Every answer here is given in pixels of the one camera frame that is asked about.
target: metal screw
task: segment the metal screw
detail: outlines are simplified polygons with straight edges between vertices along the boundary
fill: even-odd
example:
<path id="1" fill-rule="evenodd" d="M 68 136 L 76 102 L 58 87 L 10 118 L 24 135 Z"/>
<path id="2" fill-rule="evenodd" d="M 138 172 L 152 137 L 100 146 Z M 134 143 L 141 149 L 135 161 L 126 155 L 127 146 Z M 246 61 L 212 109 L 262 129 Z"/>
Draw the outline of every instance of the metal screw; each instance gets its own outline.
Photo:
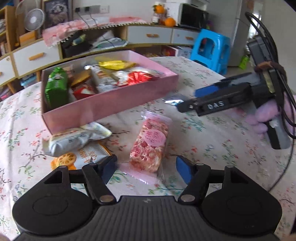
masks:
<path id="1" fill-rule="evenodd" d="M 185 194 L 185 195 L 182 195 L 182 196 L 181 196 L 181 200 L 182 200 L 183 202 L 192 202 L 192 201 L 195 200 L 195 197 L 192 196 L 192 195 L 190 195 L 190 194 Z"/>
<path id="2" fill-rule="evenodd" d="M 100 201 L 101 202 L 112 202 L 114 200 L 114 197 L 111 195 L 103 195 L 100 196 Z"/>

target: microwave oven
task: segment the microwave oven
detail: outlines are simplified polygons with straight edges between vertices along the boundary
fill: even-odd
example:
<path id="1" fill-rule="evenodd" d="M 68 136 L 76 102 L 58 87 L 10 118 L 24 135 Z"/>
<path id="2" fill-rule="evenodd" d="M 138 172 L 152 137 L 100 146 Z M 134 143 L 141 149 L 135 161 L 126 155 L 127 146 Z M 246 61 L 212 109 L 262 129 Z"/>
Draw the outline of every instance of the microwave oven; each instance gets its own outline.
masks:
<path id="1" fill-rule="evenodd" d="M 172 17 L 176 21 L 177 26 L 196 29 L 207 28 L 209 13 L 194 5 L 167 2 L 165 3 L 165 8 L 167 16 Z"/>

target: wall outlet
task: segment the wall outlet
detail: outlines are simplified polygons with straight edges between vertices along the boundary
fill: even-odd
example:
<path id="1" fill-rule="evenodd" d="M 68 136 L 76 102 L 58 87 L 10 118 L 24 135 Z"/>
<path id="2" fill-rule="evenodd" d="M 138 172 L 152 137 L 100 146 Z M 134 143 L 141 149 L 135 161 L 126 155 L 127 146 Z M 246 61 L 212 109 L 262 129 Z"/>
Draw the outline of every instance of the wall outlet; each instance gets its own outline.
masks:
<path id="1" fill-rule="evenodd" d="M 100 13 L 109 13 L 109 5 L 101 5 L 100 6 Z"/>
<path id="2" fill-rule="evenodd" d="M 89 13 L 91 14 L 100 13 L 100 5 L 85 6 L 85 7 L 80 7 L 79 9 L 80 9 L 79 11 L 80 15 L 89 15 Z"/>

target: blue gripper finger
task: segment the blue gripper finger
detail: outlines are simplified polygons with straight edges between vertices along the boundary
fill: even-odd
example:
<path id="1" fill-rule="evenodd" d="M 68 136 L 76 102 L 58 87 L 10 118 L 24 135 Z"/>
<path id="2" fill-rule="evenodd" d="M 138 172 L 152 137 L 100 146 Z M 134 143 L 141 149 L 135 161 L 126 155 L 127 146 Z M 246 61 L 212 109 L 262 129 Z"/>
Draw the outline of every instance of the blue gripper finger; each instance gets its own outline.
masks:
<path id="1" fill-rule="evenodd" d="M 204 96 L 209 95 L 211 93 L 214 93 L 214 92 L 216 92 L 218 90 L 219 90 L 219 88 L 217 86 L 210 85 L 210 86 L 195 90 L 194 91 L 194 96 L 196 98 L 201 98 L 201 97 L 204 97 Z"/>
<path id="2" fill-rule="evenodd" d="M 100 164 L 103 166 L 101 178 L 107 184 L 117 169 L 117 157 L 115 155 L 109 156 Z"/>
<path id="3" fill-rule="evenodd" d="M 186 184 L 191 181 L 197 172 L 195 165 L 183 156 L 177 156 L 176 168 Z"/>

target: refrigerator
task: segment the refrigerator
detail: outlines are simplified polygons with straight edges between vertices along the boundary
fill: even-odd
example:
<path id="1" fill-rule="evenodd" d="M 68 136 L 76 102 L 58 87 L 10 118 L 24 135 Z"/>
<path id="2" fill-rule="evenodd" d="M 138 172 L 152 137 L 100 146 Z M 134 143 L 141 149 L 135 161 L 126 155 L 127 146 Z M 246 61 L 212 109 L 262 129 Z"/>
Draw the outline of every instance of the refrigerator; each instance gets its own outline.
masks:
<path id="1" fill-rule="evenodd" d="M 213 22 L 212 31 L 230 38 L 231 53 L 228 66 L 238 66 L 248 40 L 250 23 L 245 12 L 253 12 L 252 0 L 209 0 L 207 11 Z"/>

